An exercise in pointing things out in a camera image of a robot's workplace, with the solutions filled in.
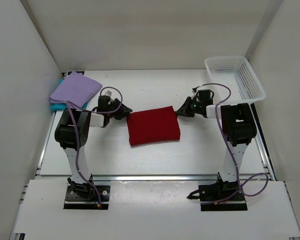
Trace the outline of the red t shirt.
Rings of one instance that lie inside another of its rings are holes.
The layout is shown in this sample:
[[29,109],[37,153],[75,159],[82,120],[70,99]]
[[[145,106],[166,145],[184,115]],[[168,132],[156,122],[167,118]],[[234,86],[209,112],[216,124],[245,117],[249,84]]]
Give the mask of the red t shirt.
[[172,106],[131,113],[127,118],[132,147],[165,141],[178,141],[181,131]]

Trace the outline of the teal t shirt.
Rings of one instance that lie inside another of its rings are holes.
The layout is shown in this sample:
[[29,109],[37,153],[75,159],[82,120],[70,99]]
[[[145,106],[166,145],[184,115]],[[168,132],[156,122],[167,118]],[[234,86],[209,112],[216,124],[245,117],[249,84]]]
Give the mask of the teal t shirt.
[[61,111],[64,110],[67,105],[67,88],[63,84],[63,79],[60,79],[58,82],[57,88],[49,96],[49,103],[51,111]]

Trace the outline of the lavender t shirt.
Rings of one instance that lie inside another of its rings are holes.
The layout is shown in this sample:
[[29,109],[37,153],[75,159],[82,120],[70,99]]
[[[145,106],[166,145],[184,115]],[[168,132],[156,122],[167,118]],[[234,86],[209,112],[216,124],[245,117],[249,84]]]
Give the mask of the lavender t shirt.
[[67,101],[82,107],[102,89],[102,84],[87,76],[73,72],[62,82],[66,87]]

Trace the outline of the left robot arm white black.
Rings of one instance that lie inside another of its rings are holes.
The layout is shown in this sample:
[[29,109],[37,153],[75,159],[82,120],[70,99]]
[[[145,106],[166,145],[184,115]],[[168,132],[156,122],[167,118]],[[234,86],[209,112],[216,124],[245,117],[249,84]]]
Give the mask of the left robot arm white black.
[[98,97],[98,106],[87,110],[67,101],[54,132],[54,138],[64,150],[71,170],[68,182],[72,191],[83,200],[96,198],[101,202],[98,188],[88,168],[85,145],[90,128],[105,128],[111,119],[120,121],[128,117],[133,110],[119,99],[109,95]]

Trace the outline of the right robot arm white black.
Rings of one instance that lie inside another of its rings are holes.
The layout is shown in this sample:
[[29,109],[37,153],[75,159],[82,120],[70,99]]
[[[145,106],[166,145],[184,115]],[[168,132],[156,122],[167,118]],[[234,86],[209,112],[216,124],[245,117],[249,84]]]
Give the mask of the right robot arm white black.
[[193,96],[188,96],[175,113],[188,118],[198,114],[217,120],[221,136],[225,140],[226,153],[214,193],[220,200],[226,200],[238,189],[238,171],[248,145],[257,134],[257,127],[248,103],[217,105],[214,104],[213,91],[195,88],[192,91]]

